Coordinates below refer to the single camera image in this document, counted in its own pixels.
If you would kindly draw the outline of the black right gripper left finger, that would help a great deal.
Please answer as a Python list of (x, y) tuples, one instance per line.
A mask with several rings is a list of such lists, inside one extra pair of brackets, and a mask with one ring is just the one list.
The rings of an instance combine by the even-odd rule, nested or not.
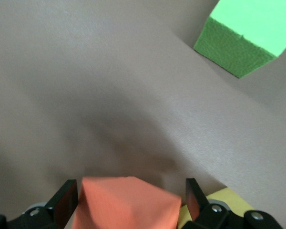
[(44, 206), (31, 207), (11, 221), (0, 214), (0, 229), (63, 229), (77, 206), (77, 181), (69, 179)]

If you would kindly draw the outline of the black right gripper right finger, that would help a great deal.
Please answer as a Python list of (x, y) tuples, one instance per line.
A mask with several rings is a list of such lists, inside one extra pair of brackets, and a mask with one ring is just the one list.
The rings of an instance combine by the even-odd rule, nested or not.
[(281, 229), (270, 214), (250, 209), (229, 188), (207, 199), (194, 178), (186, 179), (186, 205), (181, 208), (182, 229)]

